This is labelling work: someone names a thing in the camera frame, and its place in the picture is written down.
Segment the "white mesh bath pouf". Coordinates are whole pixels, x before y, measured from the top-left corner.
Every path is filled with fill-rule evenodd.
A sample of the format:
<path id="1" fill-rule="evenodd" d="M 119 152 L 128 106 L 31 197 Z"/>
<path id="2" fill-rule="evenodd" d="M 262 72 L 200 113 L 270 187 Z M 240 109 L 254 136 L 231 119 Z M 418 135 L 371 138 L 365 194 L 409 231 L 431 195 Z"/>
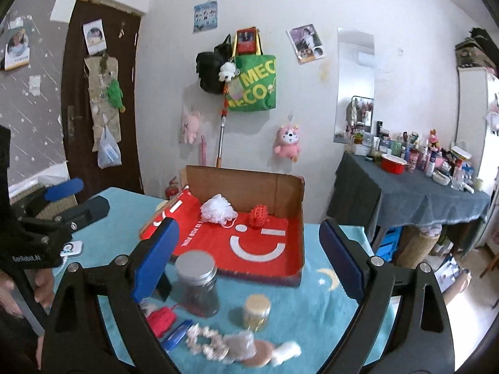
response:
<path id="1" fill-rule="evenodd" d="M 218 224 L 228 229 L 238 216 L 230 202 L 220 193 L 201 205 L 201 220 L 205 223 Z"/>

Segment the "white cotton roll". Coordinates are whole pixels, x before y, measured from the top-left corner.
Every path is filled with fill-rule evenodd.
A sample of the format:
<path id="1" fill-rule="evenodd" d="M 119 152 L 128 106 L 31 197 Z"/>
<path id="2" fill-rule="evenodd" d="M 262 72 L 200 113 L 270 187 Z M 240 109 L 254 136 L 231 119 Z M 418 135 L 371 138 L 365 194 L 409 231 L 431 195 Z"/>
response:
<path id="1" fill-rule="evenodd" d="M 272 351 L 271 365 L 274 367 L 280 366 L 285 361 L 300 357 L 301 354 L 302 349 L 297 342 L 284 342 Z"/>

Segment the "cream crochet scrunchie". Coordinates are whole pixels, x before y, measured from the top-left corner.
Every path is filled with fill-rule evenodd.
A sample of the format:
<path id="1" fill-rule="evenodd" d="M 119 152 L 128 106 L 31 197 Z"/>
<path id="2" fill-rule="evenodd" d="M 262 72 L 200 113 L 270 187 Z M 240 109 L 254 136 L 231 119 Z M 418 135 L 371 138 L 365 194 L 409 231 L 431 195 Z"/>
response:
<path id="1" fill-rule="evenodd" d="M 191 355 L 203 355 L 208 361 L 223 361 L 228 356 L 229 347 L 223 336 L 208 326 L 190 326 L 185 343 Z"/>

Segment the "tan powder puff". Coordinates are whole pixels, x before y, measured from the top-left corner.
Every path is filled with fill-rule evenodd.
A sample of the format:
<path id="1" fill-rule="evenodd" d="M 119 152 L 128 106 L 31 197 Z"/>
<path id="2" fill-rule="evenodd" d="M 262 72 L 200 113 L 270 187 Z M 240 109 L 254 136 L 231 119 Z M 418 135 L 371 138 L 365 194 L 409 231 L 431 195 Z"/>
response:
<path id="1" fill-rule="evenodd" d="M 256 353 L 253 357 L 243 360 L 244 367 L 261 368 L 266 366 L 272 359 L 274 345 L 266 340 L 254 341 Z"/>

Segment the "red mesh bath pouf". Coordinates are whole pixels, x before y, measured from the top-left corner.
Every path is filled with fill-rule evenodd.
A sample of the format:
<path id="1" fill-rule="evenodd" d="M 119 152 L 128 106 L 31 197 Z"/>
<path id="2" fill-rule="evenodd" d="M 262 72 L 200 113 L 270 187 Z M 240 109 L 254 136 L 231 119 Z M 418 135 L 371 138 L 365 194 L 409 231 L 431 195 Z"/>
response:
<path id="1" fill-rule="evenodd" d="M 268 207 L 263 204 L 254 206 L 249 212 L 248 224 L 254 228 L 260 228 L 266 225 L 269 220 Z"/>

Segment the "white charging pad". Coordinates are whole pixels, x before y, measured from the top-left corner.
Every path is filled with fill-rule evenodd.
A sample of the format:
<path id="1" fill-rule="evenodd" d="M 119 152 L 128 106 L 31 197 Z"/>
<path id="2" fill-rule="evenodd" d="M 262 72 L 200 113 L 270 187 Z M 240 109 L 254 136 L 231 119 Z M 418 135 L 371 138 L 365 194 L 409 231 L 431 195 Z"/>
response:
<path id="1" fill-rule="evenodd" d="M 67 242 L 63 245 L 63 249 L 60 252 L 61 257 L 76 257 L 83 251 L 82 241 L 72 241 Z"/>

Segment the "white plastic bag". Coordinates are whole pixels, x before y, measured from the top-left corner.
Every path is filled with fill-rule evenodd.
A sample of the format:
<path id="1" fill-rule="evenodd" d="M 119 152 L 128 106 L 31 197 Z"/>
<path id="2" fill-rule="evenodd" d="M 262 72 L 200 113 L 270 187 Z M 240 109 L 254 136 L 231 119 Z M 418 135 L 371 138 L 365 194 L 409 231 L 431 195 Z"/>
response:
<path id="1" fill-rule="evenodd" d="M 119 145 L 107 126 L 107 116 L 105 114 L 102 115 L 102 120 L 103 126 L 97 152 L 97 165 L 100 169 L 120 166 L 122 165 L 122 159 Z"/>

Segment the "red fire extinguisher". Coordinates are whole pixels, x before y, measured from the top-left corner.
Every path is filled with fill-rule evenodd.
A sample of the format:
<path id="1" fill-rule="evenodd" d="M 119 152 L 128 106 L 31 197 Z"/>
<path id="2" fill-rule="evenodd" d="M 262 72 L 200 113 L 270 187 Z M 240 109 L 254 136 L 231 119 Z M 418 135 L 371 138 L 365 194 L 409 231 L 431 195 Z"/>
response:
<path id="1" fill-rule="evenodd" d="M 178 195 L 179 191 L 180 191 L 180 183 L 178 181 L 178 178 L 175 176 L 169 181 L 165 189 L 165 198 L 167 200 L 173 199 Z"/>

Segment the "wicker basket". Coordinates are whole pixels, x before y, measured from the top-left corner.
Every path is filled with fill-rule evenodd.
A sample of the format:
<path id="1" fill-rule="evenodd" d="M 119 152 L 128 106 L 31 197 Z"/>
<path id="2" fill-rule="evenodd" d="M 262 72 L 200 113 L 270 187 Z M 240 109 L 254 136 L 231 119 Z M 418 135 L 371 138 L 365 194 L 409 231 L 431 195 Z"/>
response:
<path id="1" fill-rule="evenodd" d="M 395 264 L 404 268 L 416 268 L 436 245 L 441 233 L 441 225 L 404 227 Z"/>

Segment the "green frog plush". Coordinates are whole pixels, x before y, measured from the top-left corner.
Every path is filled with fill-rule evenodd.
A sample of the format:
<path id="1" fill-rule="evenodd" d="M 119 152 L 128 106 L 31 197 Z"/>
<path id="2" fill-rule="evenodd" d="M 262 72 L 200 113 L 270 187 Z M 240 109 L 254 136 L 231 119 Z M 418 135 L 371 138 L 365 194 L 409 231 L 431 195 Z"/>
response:
<path id="1" fill-rule="evenodd" d="M 124 113 L 126 111 L 126 107 L 123 104 L 124 93 L 120 88 L 118 80 L 112 79 L 107 86 L 106 93 L 110 106 L 117 109 L 119 112 Z"/>

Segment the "large glass tea jar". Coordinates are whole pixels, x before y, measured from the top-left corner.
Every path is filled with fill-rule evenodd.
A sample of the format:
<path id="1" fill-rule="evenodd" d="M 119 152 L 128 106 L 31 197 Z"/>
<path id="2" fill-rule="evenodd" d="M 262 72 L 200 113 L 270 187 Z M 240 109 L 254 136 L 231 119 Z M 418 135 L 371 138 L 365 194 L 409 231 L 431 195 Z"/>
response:
<path id="1" fill-rule="evenodd" d="M 217 265 L 208 252 L 188 251 L 174 264 L 181 294 L 181 305 L 191 314 L 210 318 L 219 310 L 216 289 Z"/>

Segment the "beige hanging organizer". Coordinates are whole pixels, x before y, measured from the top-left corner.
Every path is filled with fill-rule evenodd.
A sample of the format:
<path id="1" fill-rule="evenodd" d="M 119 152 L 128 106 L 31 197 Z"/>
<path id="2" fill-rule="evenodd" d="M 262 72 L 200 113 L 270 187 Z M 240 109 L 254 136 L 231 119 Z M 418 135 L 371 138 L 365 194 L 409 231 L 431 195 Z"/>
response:
<path id="1" fill-rule="evenodd" d="M 121 141 L 120 112 L 111 107 L 107 100 L 107 86 L 112 79 L 118 80 L 119 62 L 115 57 L 87 57 L 85 69 L 88 79 L 88 93 L 90 101 L 90 115 L 93 121 L 93 147 L 95 153 L 99 149 L 101 130 L 103 126 L 102 115 L 107 116 L 107 126 L 113 137 Z"/>

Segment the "pink rabbit plush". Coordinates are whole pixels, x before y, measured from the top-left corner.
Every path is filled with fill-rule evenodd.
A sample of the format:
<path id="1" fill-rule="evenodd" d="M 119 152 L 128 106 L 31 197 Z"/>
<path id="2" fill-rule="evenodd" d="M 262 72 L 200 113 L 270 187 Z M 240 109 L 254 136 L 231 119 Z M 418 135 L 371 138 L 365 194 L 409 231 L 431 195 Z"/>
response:
<path id="1" fill-rule="evenodd" d="M 197 111 L 183 113 L 182 139 L 185 144 L 193 144 L 201 127 L 201 114 Z"/>

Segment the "red cardboard box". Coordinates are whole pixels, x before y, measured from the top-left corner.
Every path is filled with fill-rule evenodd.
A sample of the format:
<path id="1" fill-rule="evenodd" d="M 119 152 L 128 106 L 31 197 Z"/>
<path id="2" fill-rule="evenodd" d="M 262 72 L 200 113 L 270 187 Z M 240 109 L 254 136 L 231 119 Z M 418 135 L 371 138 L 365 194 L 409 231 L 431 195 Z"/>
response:
<path id="1" fill-rule="evenodd" d="M 298 176 L 189 165 L 178 195 L 157 210 L 139 231 L 146 240 L 166 218 L 180 233 L 172 255 L 208 252 L 220 274 L 239 280 L 297 287 L 304 268 L 304 179 Z M 201 205 L 220 193 L 238 218 L 230 228 L 201 220 Z M 251 209 L 268 207 L 263 227 L 248 224 Z"/>

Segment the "dark grey tablecloth table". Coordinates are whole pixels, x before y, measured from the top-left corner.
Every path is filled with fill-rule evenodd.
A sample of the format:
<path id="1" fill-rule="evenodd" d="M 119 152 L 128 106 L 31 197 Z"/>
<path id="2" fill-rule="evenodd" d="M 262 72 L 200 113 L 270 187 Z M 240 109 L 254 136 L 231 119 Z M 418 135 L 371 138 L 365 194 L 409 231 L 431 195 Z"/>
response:
<path id="1" fill-rule="evenodd" d="M 336 170 L 326 216 L 365 228 L 373 250 L 392 227 L 456 225 L 486 216 L 490 196 L 442 186 L 422 171 L 392 174 L 345 152 Z"/>

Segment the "door portrait photo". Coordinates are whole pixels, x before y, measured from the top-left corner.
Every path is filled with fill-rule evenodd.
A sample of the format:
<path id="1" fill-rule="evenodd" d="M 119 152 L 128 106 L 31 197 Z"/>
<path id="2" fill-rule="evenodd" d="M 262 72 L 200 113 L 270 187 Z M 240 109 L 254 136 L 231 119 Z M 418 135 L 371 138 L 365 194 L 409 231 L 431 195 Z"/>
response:
<path id="1" fill-rule="evenodd" d="M 107 43 L 101 19 L 84 24 L 82 30 L 87 51 L 90 56 L 106 51 Z"/>

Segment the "small jar gold beads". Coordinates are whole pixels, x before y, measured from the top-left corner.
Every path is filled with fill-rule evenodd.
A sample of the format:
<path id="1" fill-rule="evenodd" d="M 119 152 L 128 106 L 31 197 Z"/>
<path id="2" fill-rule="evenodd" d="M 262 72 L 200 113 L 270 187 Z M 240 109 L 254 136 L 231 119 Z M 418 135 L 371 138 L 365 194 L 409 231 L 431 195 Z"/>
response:
<path id="1" fill-rule="evenodd" d="M 249 295 L 243 305 L 243 328 L 252 332 L 262 330 L 268 321 L 272 304 L 263 294 Z"/>

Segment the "teal fleece blanket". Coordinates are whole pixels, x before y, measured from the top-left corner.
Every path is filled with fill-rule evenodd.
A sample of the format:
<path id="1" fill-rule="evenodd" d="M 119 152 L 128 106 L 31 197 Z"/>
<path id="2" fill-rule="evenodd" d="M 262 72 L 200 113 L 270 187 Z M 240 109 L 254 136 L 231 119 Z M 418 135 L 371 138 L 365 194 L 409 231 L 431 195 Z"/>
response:
<path id="1" fill-rule="evenodd" d="M 115 187 L 107 188 L 101 196 L 109 202 L 108 216 L 73 235 L 75 241 L 82 242 L 83 250 L 68 261 L 79 262 L 85 268 L 107 265 L 120 254 L 130 254 L 139 242 L 139 229 L 160 203 L 158 198 Z M 190 319 L 222 334 L 231 334 L 242 329 L 242 307 L 248 296 L 263 294 L 271 302 L 272 310 L 266 326 L 255 337 L 274 345 L 295 341 L 302 354 L 277 367 L 262 367 L 260 372 L 315 373 L 342 337 L 358 304 L 346 295 L 337 280 L 323 274 L 323 269 L 331 265 L 319 242 L 316 224 L 304 226 L 304 255 L 298 288 L 218 276 L 220 309 L 215 316 L 201 319 L 186 312 L 179 305 L 178 290 L 172 290 L 165 304 L 174 307 L 179 323 Z"/>

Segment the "brown door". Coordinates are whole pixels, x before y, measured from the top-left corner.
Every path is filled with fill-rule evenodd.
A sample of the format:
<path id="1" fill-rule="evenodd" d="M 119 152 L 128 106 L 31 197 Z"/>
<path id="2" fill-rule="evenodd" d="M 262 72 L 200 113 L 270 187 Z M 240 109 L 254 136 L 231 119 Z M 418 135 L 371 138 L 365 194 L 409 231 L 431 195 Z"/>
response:
<path id="1" fill-rule="evenodd" d="M 63 57 L 61 113 L 69 176 L 82 203 L 108 187 L 142 193 L 135 127 L 140 17 L 77 0 Z"/>

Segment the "red basin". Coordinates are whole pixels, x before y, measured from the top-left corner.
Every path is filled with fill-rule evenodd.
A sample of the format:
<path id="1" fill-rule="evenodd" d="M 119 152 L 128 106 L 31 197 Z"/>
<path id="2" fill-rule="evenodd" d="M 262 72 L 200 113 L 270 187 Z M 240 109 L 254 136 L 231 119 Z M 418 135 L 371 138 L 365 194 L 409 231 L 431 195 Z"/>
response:
<path id="1" fill-rule="evenodd" d="M 394 175 L 401 175 L 404 172 L 407 164 L 408 163 L 406 160 L 398 156 L 388 154 L 383 154 L 381 156 L 381 169 Z"/>

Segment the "black backpack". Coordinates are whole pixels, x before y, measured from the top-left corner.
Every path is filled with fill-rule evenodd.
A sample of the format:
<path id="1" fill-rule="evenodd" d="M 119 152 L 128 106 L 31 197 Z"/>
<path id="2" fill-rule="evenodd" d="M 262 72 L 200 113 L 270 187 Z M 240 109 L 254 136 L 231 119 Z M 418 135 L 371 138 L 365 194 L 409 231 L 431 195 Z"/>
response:
<path id="1" fill-rule="evenodd" d="M 222 43 L 213 51 L 199 53 L 195 58 L 196 73 L 200 79 L 200 87 L 204 92 L 222 95 L 224 81 L 219 80 L 219 72 L 223 64 L 229 61 L 233 54 L 231 35 L 227 35 Z"/>

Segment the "white dog plush charm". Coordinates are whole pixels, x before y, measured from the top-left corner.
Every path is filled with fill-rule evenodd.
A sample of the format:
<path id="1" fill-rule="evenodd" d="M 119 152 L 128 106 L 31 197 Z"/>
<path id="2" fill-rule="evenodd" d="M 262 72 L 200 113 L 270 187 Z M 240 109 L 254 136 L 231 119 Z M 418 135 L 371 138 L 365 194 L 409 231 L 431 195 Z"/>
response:
<path id="1" fill-rule="evenodd" d="M 229 83 L 238 75 L 239 70 L 234 62 L 226 62 L 221 66 L 218 78 L 222 83 Z"/>

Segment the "green tote bag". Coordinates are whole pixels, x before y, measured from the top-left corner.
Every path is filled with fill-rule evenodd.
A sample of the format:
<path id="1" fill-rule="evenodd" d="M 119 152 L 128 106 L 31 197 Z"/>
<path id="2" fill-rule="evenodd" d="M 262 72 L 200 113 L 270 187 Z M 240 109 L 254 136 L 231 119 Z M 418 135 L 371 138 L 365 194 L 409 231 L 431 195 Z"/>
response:
<path id="1" fill-rule="evenodd" d="M 234 62 L 239 75 L 228 85 L 228 110 L 232 112 L 265 112 L 277 104 L 277 69 L 276 57 L 266 55 L 261 47 L 253 55 L 236 54 L 236 35 L 233 43 L 233 55 L 229 62 Z"/>

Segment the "pink fox plush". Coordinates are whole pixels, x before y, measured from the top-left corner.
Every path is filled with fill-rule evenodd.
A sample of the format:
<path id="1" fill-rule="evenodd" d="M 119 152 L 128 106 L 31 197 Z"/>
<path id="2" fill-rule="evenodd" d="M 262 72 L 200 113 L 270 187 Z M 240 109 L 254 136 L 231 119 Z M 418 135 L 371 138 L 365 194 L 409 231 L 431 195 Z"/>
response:
<path id="1" fill-rule="evenodd" d="M 278 129 L 273 144 L 273 153 L 280 158 L 286 158 L 293 163 L 298 161 L 301 152 L 299 143 L 299 128 L 297 125 L 282 126 Z"/>

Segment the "red framed picture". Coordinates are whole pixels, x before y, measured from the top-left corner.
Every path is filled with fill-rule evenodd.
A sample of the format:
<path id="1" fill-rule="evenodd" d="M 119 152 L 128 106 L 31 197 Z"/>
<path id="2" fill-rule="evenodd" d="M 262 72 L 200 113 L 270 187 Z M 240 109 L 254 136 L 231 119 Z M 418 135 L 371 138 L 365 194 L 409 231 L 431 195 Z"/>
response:
<path id="1" fill-rule="evenodd" d="M 256 27 L 238 30 L 236 34 L 236 54 L 253 55 L 260 52 L 260 43 L 258 42 L 258 30 Z"/>

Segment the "photo collage poster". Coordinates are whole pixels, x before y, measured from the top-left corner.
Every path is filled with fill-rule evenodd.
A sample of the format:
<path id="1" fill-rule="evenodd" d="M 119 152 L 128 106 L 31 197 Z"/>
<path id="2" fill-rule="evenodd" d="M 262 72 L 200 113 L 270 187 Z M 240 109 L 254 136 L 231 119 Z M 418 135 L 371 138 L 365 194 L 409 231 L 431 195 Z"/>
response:
<path id="1" fill-rule="evenodd" d="M 324 45 L 313 24 L 287 31 L 299 64 L 320 60 L 326 56 Z"/>

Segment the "blue wall poster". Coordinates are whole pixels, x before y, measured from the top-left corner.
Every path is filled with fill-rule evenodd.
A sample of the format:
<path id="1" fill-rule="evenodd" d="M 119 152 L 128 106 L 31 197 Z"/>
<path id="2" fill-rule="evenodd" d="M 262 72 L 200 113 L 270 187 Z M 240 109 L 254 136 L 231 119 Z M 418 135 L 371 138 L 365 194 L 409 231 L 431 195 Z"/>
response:
<path id="1" fill-rule="evenodd" d="M 193 32 L 210 31 L 218 25 L 217 1 L 208 1 L 194 7 Z"/>

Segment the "wall mirror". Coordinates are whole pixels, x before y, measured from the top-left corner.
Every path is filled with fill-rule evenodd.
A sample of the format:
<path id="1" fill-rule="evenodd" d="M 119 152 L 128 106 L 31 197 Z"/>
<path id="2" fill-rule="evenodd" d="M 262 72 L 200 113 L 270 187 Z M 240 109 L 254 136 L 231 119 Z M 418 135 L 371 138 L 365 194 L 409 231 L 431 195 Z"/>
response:
<path id="1" fill-rule="evenodd" d="M 375 41 L 362 31 L 337 29 L 338 87 L 334 142 L 371 133 L 375 97 Z"/>

